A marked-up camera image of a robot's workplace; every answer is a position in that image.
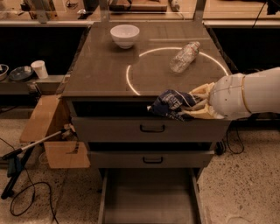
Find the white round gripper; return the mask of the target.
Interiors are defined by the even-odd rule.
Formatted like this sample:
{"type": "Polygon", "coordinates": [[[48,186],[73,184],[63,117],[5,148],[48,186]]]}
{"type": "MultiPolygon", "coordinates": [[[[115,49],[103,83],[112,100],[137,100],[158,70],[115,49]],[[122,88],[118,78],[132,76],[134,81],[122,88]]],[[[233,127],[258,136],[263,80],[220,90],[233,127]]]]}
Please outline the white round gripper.
{"type": "Polygon", "coordinates": [[[200,85],[190,92],[195,101],[207,100],[204,108],[199,110],[186,110],[183,112],[197,119],[227,119],[236,120],[251,115],[244,101],[243,74],[224,76],[215,84],[200,85]]]}

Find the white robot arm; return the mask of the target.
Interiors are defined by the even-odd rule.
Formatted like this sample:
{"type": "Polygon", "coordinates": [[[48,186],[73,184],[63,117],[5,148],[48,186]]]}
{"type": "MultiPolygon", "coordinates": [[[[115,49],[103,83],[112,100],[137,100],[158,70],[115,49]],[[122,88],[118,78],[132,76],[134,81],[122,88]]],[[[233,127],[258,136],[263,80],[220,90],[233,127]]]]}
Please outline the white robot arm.
{"type": "Polygon", "coordinates": [[[206,93],[206,102],[195,110],[184,108],[184,113],[199,119],[225,120],[257,113],[280,113],[280,68],[223,76],[192,91],[194,95],[202,93],[206,93]]]}

